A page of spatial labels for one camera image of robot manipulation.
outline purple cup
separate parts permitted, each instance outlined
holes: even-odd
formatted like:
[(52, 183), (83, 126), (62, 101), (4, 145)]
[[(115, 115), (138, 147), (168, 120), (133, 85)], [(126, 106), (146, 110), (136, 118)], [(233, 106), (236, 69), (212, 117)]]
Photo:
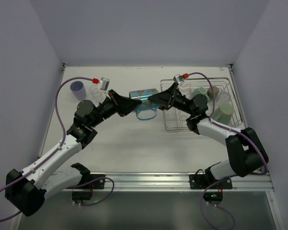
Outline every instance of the purple cup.
[(74, 81), (71, 84), (71, 91), (79, 101), (86, 99), (86, 91), (82, 81)]

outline red connector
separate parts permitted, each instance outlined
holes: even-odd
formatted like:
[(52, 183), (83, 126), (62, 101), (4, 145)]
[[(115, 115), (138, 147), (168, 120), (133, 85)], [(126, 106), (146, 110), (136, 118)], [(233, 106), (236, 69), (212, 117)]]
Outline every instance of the red connector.
[(92, 82), (93, 82), (94, 84), (98, 84), (98, 83), (99, 83), (99, 80), (98, 80), (97, 78), (93, 78)]

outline blue mug handle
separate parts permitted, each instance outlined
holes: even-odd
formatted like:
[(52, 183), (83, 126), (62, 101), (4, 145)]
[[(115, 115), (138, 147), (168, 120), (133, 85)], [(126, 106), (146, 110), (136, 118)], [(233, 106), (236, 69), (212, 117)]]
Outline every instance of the blue mug handle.
[(151, 110), (153, 110), (153, 111), (155, 112), (155, 114), (154, 114), (153, 116), (151, 116), (151, 117), (141, 117), (141, 116), (140, 116), (141, 110), (135, 111), (136, 117), (137, 117), (139, 120), (141, 120), (141, 121), (151, 120), (151, 119), (155, 118), (155, 117), (157, 116), (157, 114), (158, 114), (158, 111), (157, 111), (156, 108), (152, 108)]

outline blue mug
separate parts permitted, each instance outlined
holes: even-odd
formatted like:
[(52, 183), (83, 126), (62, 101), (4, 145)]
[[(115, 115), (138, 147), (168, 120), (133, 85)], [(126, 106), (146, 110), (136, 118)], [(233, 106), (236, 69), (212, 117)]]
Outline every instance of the blue mug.
[[(136, 107), (136, 109), (134, 110), (136, 117), (139, 120), (147, 121), (157, 116), (158, 114), (157, 108), (159, 107), (159, 104), (156, 104), (148, 100), (149, 96), (156, 94), (156, 93), (158, 93), (157, 89), (146, 89), (146, 90), (137, 90), (137, 91), (129, 92), (129, 97), (131, 99), (137, 99), (137, 100), (142, 101), (142, 104)], [(141, 117), (140, 112), (146, 111), (146, 110), (153, 110), (155, 114), (151, 117)]]

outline white wire rack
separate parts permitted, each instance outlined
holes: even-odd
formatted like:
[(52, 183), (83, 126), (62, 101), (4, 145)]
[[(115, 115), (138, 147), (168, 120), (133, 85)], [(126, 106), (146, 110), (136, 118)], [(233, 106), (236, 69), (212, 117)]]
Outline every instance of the white wire rack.
[[(219, 88), (220, 92), (228, 92), (231, 96), (231, 103), (234, 106), (235, 112), (231, 118), (229, 126), (238, 127), (242, 125), (243, 119), (241, 115), (240, 105), (237, 101), (237, 97), (234, 93), (233, 87), (228, 78), (209, 78), (211, 84)], [(162, 80), (160, 82), (161, 91), (167, 90), (173, 84), (173, 79)], [(179, 90), (187, 98), (192, 97), (192, 92), (199, 87), (209, 88), (209, 84), (205, 78), (197, 79), (185, 79), (185, 82), (179, 85)], [(212, 101), (208, 104), (208, 110), (206, 111), (207, 115), (210, 115), (212, 112)], [(166, 131), (189, 131), (187, 127), (186, 119), (189, 118), (189, 114), (171, 108), (167, 111), (164, 111), (165, 117), (165, 129)]]

